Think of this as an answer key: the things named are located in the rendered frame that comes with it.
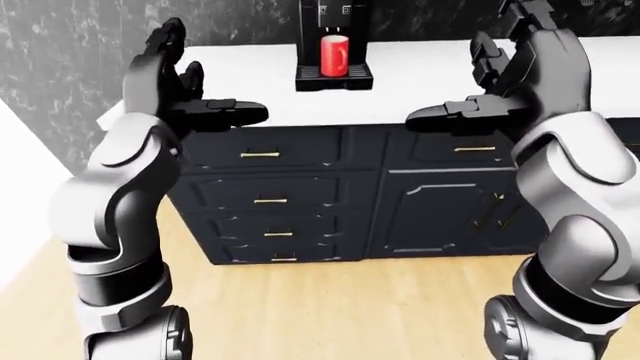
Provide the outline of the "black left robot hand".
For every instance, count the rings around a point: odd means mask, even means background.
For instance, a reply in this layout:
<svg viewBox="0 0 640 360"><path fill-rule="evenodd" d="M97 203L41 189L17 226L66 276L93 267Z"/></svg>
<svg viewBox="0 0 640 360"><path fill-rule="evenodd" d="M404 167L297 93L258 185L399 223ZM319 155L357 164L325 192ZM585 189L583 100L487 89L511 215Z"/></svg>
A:
<svg viewBox="0 0 640 360"><path fill-rule="evenodd" d="M224 132L265 122L268 109L252 101L203 98L204 70L191 62L183 74L175 65L185 50L186 28L173 17L153 30L123 81L127 113L161 119L178 137L191 132Z"/></svg>

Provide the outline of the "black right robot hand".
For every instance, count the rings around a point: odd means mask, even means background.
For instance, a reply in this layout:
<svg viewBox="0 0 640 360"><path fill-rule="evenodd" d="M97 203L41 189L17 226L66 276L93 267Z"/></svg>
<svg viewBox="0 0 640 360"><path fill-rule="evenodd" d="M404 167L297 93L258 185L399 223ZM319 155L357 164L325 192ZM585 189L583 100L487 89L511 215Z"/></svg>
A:
<svg viewBox="0 0 640 360"><path fill-rule="evenodd" d="M559 28L547 0L502 0L499 16L516 52L508 56L485 32L470 43L473 77L484 89L465 101L416 110L409 131L476 136L499 131L517 141L553 116L591 109L591 67L582 44Z"/></svg>

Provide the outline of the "black coffee machine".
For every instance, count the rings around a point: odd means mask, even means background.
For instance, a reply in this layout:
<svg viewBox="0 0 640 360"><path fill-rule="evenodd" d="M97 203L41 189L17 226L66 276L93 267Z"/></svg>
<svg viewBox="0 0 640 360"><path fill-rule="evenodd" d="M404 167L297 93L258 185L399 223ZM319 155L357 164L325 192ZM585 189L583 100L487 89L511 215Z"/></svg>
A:
<svg viewBox="0 0 640 360"><path fill-rule="evenodd" d="M298 0L298 92L372 89L371 10L372 0Z"/></svg>

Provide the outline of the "red mug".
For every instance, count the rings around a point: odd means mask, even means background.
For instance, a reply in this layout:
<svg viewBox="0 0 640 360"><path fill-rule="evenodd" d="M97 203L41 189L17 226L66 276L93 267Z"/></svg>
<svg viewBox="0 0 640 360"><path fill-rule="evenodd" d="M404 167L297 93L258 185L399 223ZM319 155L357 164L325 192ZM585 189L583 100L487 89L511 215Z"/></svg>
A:
<svg viewBox="0 0 640 360"><path fill-rule="evenodd" d="M343 77L348 72L349 38L327 35L320 41L320 72L325 77Z"/></svg>

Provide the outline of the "dark blue kitchen cabinet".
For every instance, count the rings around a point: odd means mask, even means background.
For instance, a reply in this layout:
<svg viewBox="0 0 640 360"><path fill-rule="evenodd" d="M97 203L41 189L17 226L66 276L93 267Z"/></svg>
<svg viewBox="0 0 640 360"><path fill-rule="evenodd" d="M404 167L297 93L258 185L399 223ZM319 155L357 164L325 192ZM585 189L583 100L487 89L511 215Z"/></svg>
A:
<svg viewBox="0 0 640 360"><path fill-rule="evenodd" d="M495 146L494 152L454 152ZM403 125L240 128L184 140L169 197L211 263L528 254L547 228L518 194L503 134ZM240 158L280 152L279 158ZM254 204L286 197L288 203ZM264 237L289 227L290 237Z"/></svg>

